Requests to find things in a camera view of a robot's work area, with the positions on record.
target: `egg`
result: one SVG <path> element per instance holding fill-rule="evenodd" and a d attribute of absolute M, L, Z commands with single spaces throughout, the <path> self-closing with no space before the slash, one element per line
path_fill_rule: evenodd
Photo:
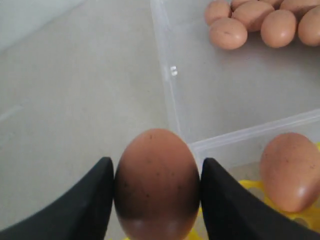
<path fill-rule="evenodd" d="M 236 19 L 223 17 L 210 26 L 210 41 L 225 50 L 240 48 L 248 39 L 246 27 Z"/>
<path fill-rule="evenodd" d="M 320 0 L 284 0 L 280 9 L 289 10 L 300 20 L 309 10 L 320 5 Z"/>
<path fill-rule="evenodd" d="M 200 177 L 177 135 L 150 129 L 124 150 L 115 173 L 114 205 L 132 240 L 183 240 L 197 218 Z"/>
<path fill-rule="evenodd" d="M 264 149 L 260 175 L 266 195 L 280 210 L 301 212 L 320 194 L 320 151 L 301 134 L 278 135 Z"/>
<path fill-rule="evenodd" d="M 268 3 L 268 4 L 271 4 L 275 9 L 279 9 L 281 3 L 282 3 L 284 0 L 260 0 L 260 1 L 261 1 L 261 2 L 265 2 L 265 3 Z"/>
<path fill-rule="evenodd" d="M 214 21 L 223 18 L 231 17 L 232 11 L 229 3 L 225 0 L 216 0 L 211 2 L 204 11 L 204 19 L 208 26 Z"/>
<path fill-rule="evenodd" d="M 300 40 L 308 46 L 320 46 L 320 6 L 308 11 L 301 19 L 298 27 Z"/>
<path fill-rule="evenodd" d="M 264 1 L 248 1 L 233 12 L 232 18 L 243 23 L 248 32 L 257 32 L 266 16 L 274 10 L 272 5 Z"/>
<path fill-rule="evenodd" d="M 261 38 L 271 48 L 287 46 L 295 38 L 297 19 L 289 10 L 270 13 L 261 26 Z"/>
<path fill-rule="evenodd" d="M 249 2 L 249 1 L 257 1 L 257 0 L 232 0 L 231 1 L 231 9 L 232 11 L 236 10 L 240 5 Z"/>

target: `transparent plastic box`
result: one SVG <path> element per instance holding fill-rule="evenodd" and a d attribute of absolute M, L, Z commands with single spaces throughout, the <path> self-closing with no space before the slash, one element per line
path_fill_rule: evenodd
<path fill-rule="evenodd" d="M 201 168 L 216 158 L 230 169 L 258 162 L 276 135 L 320 142 L 320 47 L 272 49 L 258 33 L 232 51 L 213 47 L 209 0 L 151 0 L 170 128 Z"/>

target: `brown egg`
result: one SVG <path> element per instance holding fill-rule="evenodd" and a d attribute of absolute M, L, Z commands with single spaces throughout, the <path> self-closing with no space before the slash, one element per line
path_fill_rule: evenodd
<path fill-rule="evenodd" d="M 281 3 L 284 1 L 284 0 L 260 0 L 261 2 L 265 2 L 265 3 L 268 3 L 268 4 L 271 4 L 274 9 L 279 9 L 280 8 L 280 5 Z"/>
<path fill-rule="evenodd" d="M 303 135 L 281 134 L 264 149 L 260 175 L 275 205 L 286 212 L 303 211 L 320 194 L 320 151 Z"/>
<path fill-rule="evenodd" d="M 124 150 L 115 174 L 114 204 L 132 240 L 183 240 L 200 204 L 200 178 L 188 146 L 151 129 Z"/>
<path fill-rule="evenodd" d="M 271 48 L 287 46 L 295 38 L 297 19 L 289 10 L 270 13 L 261 26 L 261 38 Z"/>
<path fill-rule="evenodd" d="M 258 1 L 258 0 L 232 0 L 231 9 L 232 11 L 236 10 L 240 5 L 249 2 L 249 1 Z"/>
<path fill-rule="evenodd" d="M 320 6 L 308 11 L 301 19 L 298 27 L 300 40 L 308 46 L 320 46 Z"/>
<path fill-rule="evenodd" d="M 300 20 L 309 10 L 320 5 L 320 0 L 284 0 L 280 9 L 289 10 Z"/>
<path fill-rule="evenodd" d="M 233 50 L 246 43 L 248 32 L 238 20 L 223 17 L 211 25 L 209 37 L 213 45 L 225 50 Z"/>
<path fill-rule="evenodd" d="M 225 0 L 216 0 L 211 2 L 204 11 L 204 19 L 208 26 L 214 21 L 223 18 L 231 17 L 232 11 L 229 3 Z"/>
<path fill-rule="evenodd" d="M 239 6 L 232 14 L 232 18 L 244 24 L 249 33 L 260 31 L 261 25 L 274 7 L 264 1 L 248 1 Z"/>

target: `concrete floor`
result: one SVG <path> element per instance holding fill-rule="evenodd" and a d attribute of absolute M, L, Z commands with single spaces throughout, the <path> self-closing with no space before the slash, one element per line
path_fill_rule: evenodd
<path fill-rule="evenodd" d="M 149 0 L 87 0 L 0 53 L 0 229 L 167 128 Z M 106 239 L 124 237 L 112 214 Z"/>

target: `yellow egg tray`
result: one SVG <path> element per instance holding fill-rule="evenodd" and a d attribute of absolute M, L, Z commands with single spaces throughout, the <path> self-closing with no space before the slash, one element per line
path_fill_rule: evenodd
<path fill-rule="evenodd" d="M 316 145 L 320 150 L 320 142 L 317 143 Z M 282 215 L 286 216 L 287 218 L 293 221 L 302 220 L 303 223 L 305 223 L 306 227 L 316 232 L 320 232 L 320 208 L 316 207 L 316 203 L 313 204 L 308 209 L 299 213 L 289 213 L 289 212 L 281 211 L 279 208 L 277 208 L 277 206 L 275 206 L 272 203 L 272 201 L 269 198 L 266 197 L 264 187 L 261 181 L 241 180 L 239 181 L 239 183 L 247 190 L 250 190 L 250 189 L 260 190 L 264 194 L 263 202 L 269 207 L 271 207 L 272 209 L 276 210 L 277 212 L 281 213 Z M 201 207 L 199 209 L 198 217 L 202 218 Z M 192 228 L 192 230 L 190 231 L 189 235 L 185 240 L 203 240 L 203 239 L 198 235 L 196 229 Z"/>

